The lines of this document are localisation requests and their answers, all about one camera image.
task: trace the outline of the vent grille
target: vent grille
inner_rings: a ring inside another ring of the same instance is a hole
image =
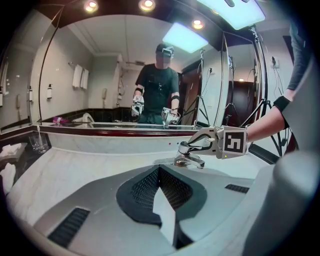
[[[75,208],[48,236],[52,242],[67,248],[87,219],[90,211]]]
[[[225,189],[236,191],[236,192],[240,192],[240,193],[244,193],[244,194],[246,194],[249,191],[248,187],[238,186],[238,185],[233,185],[233,184],[227,185],[225,187]]]

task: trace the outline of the recessed light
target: recessed light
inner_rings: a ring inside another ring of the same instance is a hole
[[[205,24],[199,19],[196,19],[192,22],[192,27],[196,30],[201,30],[204,28],[204,26]]]
[[[139,2],[139,8],[145,12],[150,12],[155,9],[156,3],[153,0],[141,0]]]
[[[190,54],[209,44],[207,40],[196,32],[177,22],[172,25],[162,40]]]
[[[87,2],[87,3],[84,5],[84,9],[85,9],[88,13],[93,13],[93,12],[95,12],[95,11],[98,9],[98,5],[97,5],[96,2],[90,1],[90,2]]]
[[[97,4],[95,2],[90,2],[89,6],[92,7],[92,8],[95,8],[97,6]]]

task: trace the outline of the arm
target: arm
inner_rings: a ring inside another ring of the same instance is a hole
[[[287,89],[284,93],[284,96],[292,102],[295,93],[296,92],[294,90]],[[266,115],[248,127],[248,142],[254,142],[267,138],[282,131],[284,128],[284,117],[282,116],[280,110],[274,106]]]
[[[144,66],[142,68],[142,70],[139,73],[139,76],[135,82],[135,88],[134,88],[134,93],[133,93],[133,97],[135,96],[142,96],[142,90],[145,88],[146,86],[146,66]]]
[[[179,97],[179,76],[178,73],[173,71],[172,74],[172,80],[171,80],[171,98],[174,96]],[[175,98],[171,100],[171,109],[174,110],[175,112],[178,112],[179,108],[179,99]]]
[[[290,27],[291,45],[293,48],[294,64],[292,76],[284,93],[284,96],[291,102],[294,99],[298,87],[311,57],[311,51],[305,47],[305,42],[297,34],[294,24]],[[254,122],[247,129],[248,142],[253,142],[274,135],[285,128],[284,117],[279,109],[273,107],[265,116]]]

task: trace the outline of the ceiling light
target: ceiling light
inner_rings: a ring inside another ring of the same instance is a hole
[[[192,27],[196,30],[201,30],[204,28],[204,26],[204,23],[199,19],[194,20],[192,23]]]
[[[156,3],[153,0],[141,0],[139,2],[139,8],[145,12],[150,12],[156,7]]]
[[[264,21],[266,16],[256,1],[244,2],[233,0],[234,7],[230,7],[225,0],[197,0],[218,12],[235,30],[243,29],[257,22]]]
[[[172,25],[162,40],[190,54],[209,44],[200,35],[177,22]]]
[[[96,2],[90,1],[90,2],[87,2],[87,3],[84,5],[84,9],[85,9],[88,13],[93,13],[93,12],[95,12],[95,11],[98,9],[98,5],[97,5]]]
[[[90,3],[89,3],[89,6],[92,7],[92,8],[94,8],[94,7],[97,6],[97,4],[96,4],[95,2],[90,2]]]

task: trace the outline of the wall-mounted dispenser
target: wall-mounted dispenser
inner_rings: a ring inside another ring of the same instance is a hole
[[[29,87],[29,102],[34,100],[34,95],[31,86]]]
[[[48,89],[46,90],[46,98],[48,100],[52,99],[52,84],[49,84]]]

